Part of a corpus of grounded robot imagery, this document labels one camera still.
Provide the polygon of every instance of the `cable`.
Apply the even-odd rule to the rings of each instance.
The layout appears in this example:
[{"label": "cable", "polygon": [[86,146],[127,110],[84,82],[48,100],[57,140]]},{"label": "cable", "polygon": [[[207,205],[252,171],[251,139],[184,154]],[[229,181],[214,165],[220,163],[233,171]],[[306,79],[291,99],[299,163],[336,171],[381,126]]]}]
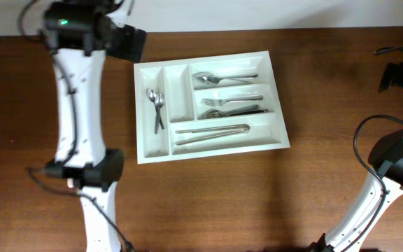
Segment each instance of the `cable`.
[{"label": "cable", "polygon": [[344,248],[344,250],[342,250],[341,252],[345,252],[348,249],[350,249],[360,238],[362,238],[362,236],[368,231],[368,229],[371,227],[372,223],[376,220],[377,215],[379,214],[379,212],[382,210],[383,204],[385,203],[386,200],[386,195],[388,194],[387,190],[386,190],[386,185],[383,182],[382,178],[379,177],[379,175],[377,175],[376,171],[374,171],[372,168],[370,168],[365,161],[363,161],[362,157],[360,157],[360,154],[358,152],[357,149],[357,138],[358,138],[358,134],[360,133],[360,130],[362,129],[363,125],[365,123],[367,123],[369,120],[375,119],[375,118],[382,118],[382,119],[386,119],[386,120],[391,120],[395,123],[399,123],[401,125],[403,125],[403,120],[397,119],[395,117],[392,117],[390,115],[373,115],[373,116],[369,116],[368,118],[364,119],[358,126],[357,129],[355,130],[355,134],[354,134],[354,141],[353,141],[353,147],[354,147],[354,154],[358,160],[358,162],[360,162],[360,164],[371,174],[373,175],[378,181],[379,183],[382,185],[382,199],[381,199],[381,203],[379,204],[379,206],[377,207],[376,211],[374,212],[374,215],[372,216],[372,218],[369,220],[368,225],[364,228],[364,230],[357,236],[357,238],[355,238],[346,248]]},{"label": "cable", "polygon": [[108,224],[110,224],[110,226],[112,228],[114,228],[114,230],[116,231],[116,233],[120,236],[120,238],[122,239],[125,248],[127,249],[128,252],[135,252],[135,249],[133,247],[133,244],[128,241],[125,236],[121,233],[121,231],[119,230],[119,228],[116,226],[116,224],[110,219],[110,217],[108,217],[106,215],[106,213],[104,212],[104,210],[101,208],[101,206],[99,206],[99,204],[97,204],[96,202],[96,198],[91,197],[79,190],[74,191],[74,192],[69,192],[69,191],[63,191],[63,190],[58,190],[58,189],[54,189],[51,188],[47,185],[45,185],[40,179],[38,179],[35,176],[35,173],[44,173],[44,169],[36,169],[36,168],[31,168],[28,167],[26,168],[27,173],[29,175],[29,177],[40,186],[41,189],[43,189],[44,191],[48,192],[48,193],[52,193],[55,195],[61,195],[61,196],[68,196],[68,197],[84,197],[85,199],[89,200],[93,206],[97,209],[97,211],[105,218],[105,220],[108,222]]},{"label": "cable", "polygon": [[55,59],[54,55],[52,56],[52,61],[55,64],[55,66],[59,69],[62,78],[64,79],[64,82],[66,83],[66,89],[67,89],[67,94],[71,95],[71,110],[73,114],[73,133],[74,133],[74,140],[73,140],[73,145],[71,147],[71,150],[68,152],[67,157],[62,161],[62,166],[64,166],[75,154],[76,154],[76,149],[77,149],[77,141],[78,141],[78,126],[77,126],[77,108],[76,108],[76,98],[74,97],[76,91],[72,89],[71,86],[71,80],[69,80],[69,75],[67,72],[64,70],[64,67],[60,63],[59,60]]},{"label": "cable", "polygon": [[[113,13],[119,10],[119,8],[124,4],[124,2],[125,0],[122,0],[120,3],[114,5],[113,9],[109,10],[108,13]],[[130,16],[130,14],[132,14],[133,6],[134,6],[134,0],[130,2],[129,10],[127,11],[127,16]]]},{"label": "cable", "polygon": [[403,46],[400,46],[400,47],[387,47],[387,48],[379,48],[379,49],[377,49],[376,51],[374,51],[374,54],[375,55],[381,55],[381,54],[384,54],[384,53],[391,53],[391,52],[394,52],[394,51],[401,51],[401,52],[403,52]]},{"label": "cable", "polygon": [[29,3],[27,3],[27,4],[22,8],[22,10],[21,10],[21,12],[20,12],[20,14],[18,15],[18,18],[17,18],[17,27],[18,27],[19,33],[21,34],[21,36],[22,36],[24,39],[26,39],[27,41],[32,42],[32,43],[43,43],[43,42],[42,42],[41,38],[39,38],[39,39],[33,39],[33,38],[29,37],[29,36],[26,34],[26,31],[24,30],[23,22],[24,22],[24,17],[25,17],[25,15],[26,15],[26,13],[30,10],[30,8],[31,8],[34,4],[38,3],[39,1],[40,1],[40,0],[31,0]]}]

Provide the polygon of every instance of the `tongs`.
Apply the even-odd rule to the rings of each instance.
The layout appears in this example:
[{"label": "tongs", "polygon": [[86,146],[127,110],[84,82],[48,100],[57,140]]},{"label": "tongs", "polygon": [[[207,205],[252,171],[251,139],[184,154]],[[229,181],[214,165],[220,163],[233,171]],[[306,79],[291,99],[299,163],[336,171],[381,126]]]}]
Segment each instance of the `tongs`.
[{"label": "tongs", "polygon": [[250,125],[247,125],[247,124],[229,125],[229,126],[221,126],[221,127],[209,127],[209,128],[202,128],[202,129],[177,130],[177,131],[175,131],[176,134],[185,134],[185,133],[196,134],[196,133],[216,132],[216,131],[221,131],[221,133],[208,135],[208,136],[200,136],[197,138],[188,139],[188,140],[184,140],[184,141],[178,141],[175,144],[177,146],[181,146],[184,144],[191,144],[191,143],[195,143],[198,141],[205,141],[205,140],[209,140],[209,139],[215,139],[218,137],[230,136],[233,134],[246,133],[249,130],[250,130]]}]

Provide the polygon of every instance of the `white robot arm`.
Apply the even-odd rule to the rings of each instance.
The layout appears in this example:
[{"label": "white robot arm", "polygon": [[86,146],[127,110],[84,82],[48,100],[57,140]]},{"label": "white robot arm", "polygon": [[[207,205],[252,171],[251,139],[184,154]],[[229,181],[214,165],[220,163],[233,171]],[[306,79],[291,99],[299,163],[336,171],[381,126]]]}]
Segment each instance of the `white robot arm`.
[{"label": "white robot arm", "polygon": [[107,150],[101,133],[101,75],[106,55],[141,59],[146,33],[126,25],[133,0],[54,2],[43,17],[43,43],[57,79],[59,141],[48,176],[77,188],[85,218],[87,252],[133,246],[115,226],[115,189],[123,155]]},{"label": "white robot arm", "polygon": [[[388,65],[383,78],[381,91],[403,80],[403,66]],[[364,120],[358,127],[354,142],[363,124],[372,118],[385,118],[399,122],[398,119],[375,115]],[[309,247],[309,252],[358,252],[363,241],[371,229],[376,225],[385,210],[401,195],[403,195],[403,130],[383,137],[373,148],[369,156],[369,162],[375,169],[369,168],[354,151],[359,161],[371,171],[368,173],[363,188],[356,200],[351,205],[346,215],[341,219],[338,226],[327,234],[324,234],[318,243]]]}]

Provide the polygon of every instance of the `wood grain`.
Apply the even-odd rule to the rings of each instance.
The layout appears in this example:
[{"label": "wood grain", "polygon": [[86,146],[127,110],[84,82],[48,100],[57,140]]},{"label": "wood grain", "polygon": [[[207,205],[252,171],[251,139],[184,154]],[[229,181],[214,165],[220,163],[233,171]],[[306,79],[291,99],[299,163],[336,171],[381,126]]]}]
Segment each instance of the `wood grain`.
[{"label": "wood grain", "polygon": [[[403,27],[149,34],[144,61],[268,50],[290,149],[136,164],[133,64],[108,58],[102,85],[106,145],[125,152],[116,199],[120,229],[138,249],[259,251],[308,246],[334,227],[366,176],[352,150],[365,117],[403,119],[403,91],[378,94]],[[0,251],[84,251],[79,202],[49,195],[24,172],[55,153],[57,102],[48,54],[0,38]],[[399,126],[369,123],[362,153]],[[403,197],[365,248],[403,251]]]}]

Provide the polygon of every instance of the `cutlery tray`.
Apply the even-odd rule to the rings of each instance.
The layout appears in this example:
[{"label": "cutlery tray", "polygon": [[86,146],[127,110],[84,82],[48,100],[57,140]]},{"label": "cutlery tray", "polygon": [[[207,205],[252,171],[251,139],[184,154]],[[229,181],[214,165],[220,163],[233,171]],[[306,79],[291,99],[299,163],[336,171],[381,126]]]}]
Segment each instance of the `cutlery tray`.
[{"label": "cutlery tray", "polygon": [[[256,78],[222,80],[207,85],[193,75],[210,72],[216,76],[258,74]],[[136,100],[136,142],[138,163],[201,158],[212,155],[262,151],[290,147],[285,129],[278,91],[268,52],[251,52],[238,55],[180,59],[134,65]],[[146,89],[164,95],[161,108],[164,129],[155,134],[155,105],[148,99]],[[220,107],[205,105],[202,99],[229,99],[262,95],[262,101],[227,102]],[[223,118],[201,119],[209,109],[229,111],[258,104],[267,113],[236,115]],[[177,134],[178,130],[247,124],[243,134],[209,139],[185,145],[179,141],[204,134]]]}]

